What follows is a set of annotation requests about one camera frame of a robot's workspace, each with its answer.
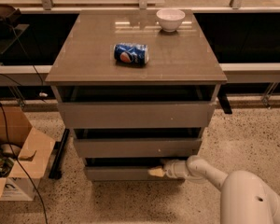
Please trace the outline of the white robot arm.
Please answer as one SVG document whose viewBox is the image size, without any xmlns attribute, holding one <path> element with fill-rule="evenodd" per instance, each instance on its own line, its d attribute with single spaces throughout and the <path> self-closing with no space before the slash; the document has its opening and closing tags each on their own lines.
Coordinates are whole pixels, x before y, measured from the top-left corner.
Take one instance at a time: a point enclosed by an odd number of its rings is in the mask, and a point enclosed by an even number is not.
<svg viewBox="0 0 280 224">
<path fill-rule="evenodd" d="M 226 174 L 203 158 L 169 160 L 148 170 L 152 176 L 209 181 L 220 191 L 220 224 L 280 224 L 280 196 L 248 171 Z"/>
</svg>

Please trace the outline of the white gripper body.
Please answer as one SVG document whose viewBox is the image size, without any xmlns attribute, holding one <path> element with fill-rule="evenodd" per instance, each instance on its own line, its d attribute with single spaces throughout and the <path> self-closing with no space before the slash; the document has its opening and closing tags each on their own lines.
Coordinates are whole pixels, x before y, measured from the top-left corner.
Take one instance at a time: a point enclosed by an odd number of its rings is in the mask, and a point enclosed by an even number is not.
<svg viewBox="0 0 280 224">
<path fill-rule="evenodd" d="M 187 179 L 189 177 L 189 170 L 185 161 L 169 160 L 164 164 L 164 172 L 168 177 L 174 179 Z"/>
</svg>

